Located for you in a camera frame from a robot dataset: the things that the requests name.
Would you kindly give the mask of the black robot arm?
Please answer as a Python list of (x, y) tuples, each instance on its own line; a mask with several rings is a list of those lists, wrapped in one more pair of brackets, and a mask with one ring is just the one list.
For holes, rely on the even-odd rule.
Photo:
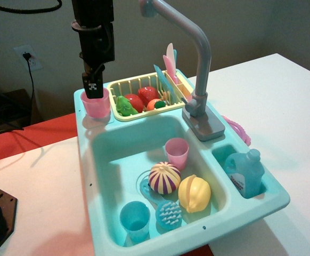
[(100, 99), (104, 64), (115, 60), (113, 1), (72, 1), (72, 7), (75, 20), (71, 26), (79, 35), (85, 93), (89, 99)]

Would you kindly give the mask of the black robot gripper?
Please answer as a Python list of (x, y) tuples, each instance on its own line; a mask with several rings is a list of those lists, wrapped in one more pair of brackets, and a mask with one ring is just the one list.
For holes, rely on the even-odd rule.
[(82, 73), (82, 81), (86, 96), (89, 99), (103, 98), (103, 66), (115, 60), (115, 40), (113, 23), (100, 25), (84, 25), (78, 23), (81, 45), (80, 57), (86, 72)]

